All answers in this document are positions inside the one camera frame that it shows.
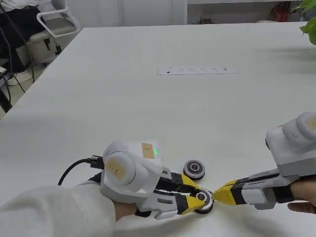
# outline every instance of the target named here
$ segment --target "plant leaf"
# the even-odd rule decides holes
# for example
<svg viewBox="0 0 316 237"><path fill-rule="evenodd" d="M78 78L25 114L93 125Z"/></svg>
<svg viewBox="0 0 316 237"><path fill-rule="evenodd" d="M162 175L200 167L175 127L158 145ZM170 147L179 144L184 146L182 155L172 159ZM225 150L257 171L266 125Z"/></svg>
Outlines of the plant leaf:
<svg viewBox="0 0 316 237"><path fill-rule="evenodd" d="M310 38L310 42L313 45L316 45L316 31L309 33L308 36Z"/></svg>
<svg viewBox="0 0 316 237"><path fill-rule="evenodd" d="M309 10L309 9L312 9L313 7L316 6L316 0L304 0L301 2L301 4L299 4L297 7L294 7L292 11L295 11L297 9L300 9L300 8L305 8L304 11L302 13L304 13L305 11Z"/></svg>
<svg viewBox="0 0 316 237"><path fill-rule="evenodd" d="M312 17L308 23L300 27L300 29L305 34L316 32L316 16Z"/></svg>

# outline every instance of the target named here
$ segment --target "cable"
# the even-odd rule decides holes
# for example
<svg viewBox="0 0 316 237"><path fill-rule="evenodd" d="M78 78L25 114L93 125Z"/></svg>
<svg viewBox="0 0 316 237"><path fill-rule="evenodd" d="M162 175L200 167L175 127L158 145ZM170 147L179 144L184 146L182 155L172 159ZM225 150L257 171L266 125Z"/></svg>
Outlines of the cable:
<svg viewBox="0 0 316 237"><path fill-rule="evenodd" d="M31 68L32 68L32 77L33 77L33 83L35 82L35 75L34 75L34 65L33 65L33 58L31 57L30 51L29 51L29 47L27 46L27 43L24 39L24 37L22 36L22 34L20 33L20 31L18 30L18 28L15 26L15 24L13 23L13 21L10 19L8 13L4 10L4 8L2 7L1 3L0 3L0 9L3 11L4 15L6 16L6 18L8 19L8 21L10 22L11 26L14 28L14 30L16 31L16 33L20 36L20 38L22 39L25 47L26 47L26 52L28 54L28 57L30 58L31 61Z"/></svg>
<svg viewBox="0 0 316 237"><path fill-rule="evenodd" d="M81 163L88 163L91 164L90 167L92 168L96 168L96 169L104 169L104 164L103 164L103 158L99 157L99 156L92 156L91 158L87 158L87 159L80 159L78 161L76 161L75 163L73 163L71 166L69 166L68 169L66 169L66 171L63 173L63 175L61 176L58 185L61 186L61 184L63 183L64 179L66 178L66 176L68 175L68 173L75 168L77 165L81 164Z"/></svg>
<svg viewBox="0 0 316 237"><path fill-rule="evenodd" d="M8 82L6 81L4 75L2 72L0 72L0 76L3 78L4 80L4 84L5 84L5 87L6 87L6 90L8 91L8 96L9 96L9 103L11 104L11 92L10 92L10 89L9 89L9 85L8 85Z"/></svg>
<svg viewBox="0 0 316 237"><path fill-rule="evenodd" d="M3 39L4 39L5 43L6 43L6 46L7 46L8 51L9 51L10 72L11 72L11 74L13 75L13 77L15 78L15 80L18 82L19 86L21 87L21 90L25 93L25 90L24 90L23 87L21 86L21 83L18 81L18 79L15 77L15 75L14 75L14 73L13 73L13 70L12 70L12 54L11 54L11 47L10 47L10 44L9 44L7 38L5 37L5 34L4 34L4 32L3 32L3 30L2 30L1 27L0 27L0 32L1 32L2 36L3 36Z"/></svg>
<svg viewBox="0 0 316 237"><path fill-rule="evenodd" d="M73 169L75 168L77 165L81 164L81 163L87 163L88 159L80 159L78 161L76 161L75 163L73 163L71 166L69 166L68 169L66 169L66 171L63 173L63 175L61 176L58 185L61 186L61 184L63 183L64 179L66 178L67 174Z"/></svg>

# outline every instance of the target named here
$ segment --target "ball bearing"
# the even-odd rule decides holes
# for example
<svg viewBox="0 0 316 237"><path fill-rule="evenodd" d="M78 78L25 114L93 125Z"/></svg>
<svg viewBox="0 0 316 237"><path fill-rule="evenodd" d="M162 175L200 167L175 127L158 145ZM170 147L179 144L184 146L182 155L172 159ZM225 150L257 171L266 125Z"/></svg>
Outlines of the ball bearing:
<svg viewBox="0 0 316 237"><path fill-rule="evenodd" d="M213 209L214 197L213 193L207 189L202 189L199 193L196 194L196 198L205 202L205 205L197 210L196 213L205 215Z"/></svg>
<svg viewBox="0 0 316 237"><path fill-rule="evenodd" d="M193 159L185 163L183 172L186 176L196 181L204 177L205 167L202 162Z"/></svg>

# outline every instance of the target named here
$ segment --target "beige sticker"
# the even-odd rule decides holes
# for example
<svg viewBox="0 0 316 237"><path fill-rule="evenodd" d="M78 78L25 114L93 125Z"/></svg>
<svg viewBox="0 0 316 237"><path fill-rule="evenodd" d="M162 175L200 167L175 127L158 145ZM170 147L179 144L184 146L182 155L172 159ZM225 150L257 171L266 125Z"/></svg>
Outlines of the beige sticker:
<svg viewBox="0 0 316 237"><path fill-rule="evenodd" d="M113 158L108 160L107 164L105 165L105 169L114 174L114 176L120 181L126 174L126 170L123 168L123 166Z"/></svg>
<svg viewBox="0 0 316 237"><path fill-rule="evenodd" d="M311 130L316 129L316 117L311 117L308 120L306 120L305 124L307 127L309 127Z"/></svg>
<svg viewBox="0 0 316 237"><path fill-rule="evenodd" d="M152 144L142 143L143 157L147 159L155 159Z"/></svg>

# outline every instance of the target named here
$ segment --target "human hand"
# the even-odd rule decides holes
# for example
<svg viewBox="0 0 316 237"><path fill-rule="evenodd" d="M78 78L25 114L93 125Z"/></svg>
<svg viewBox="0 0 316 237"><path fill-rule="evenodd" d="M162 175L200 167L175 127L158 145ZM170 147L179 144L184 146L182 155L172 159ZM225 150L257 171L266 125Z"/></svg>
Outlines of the human hand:
<svg viewBox="0 0 316 237"><path fill-rule="evenodd" d="M316 177L293 183L291 191L295 200L305 202L289 203L287 207L290 210L316 214Z"/></svg>
<svg viewBox="0 0 316 237"><path fill-rule="evenodd" d="M119 203L113 201L115 208L115 219L118 221L124 216L134 215L137 211L136 204Z"/></svg>

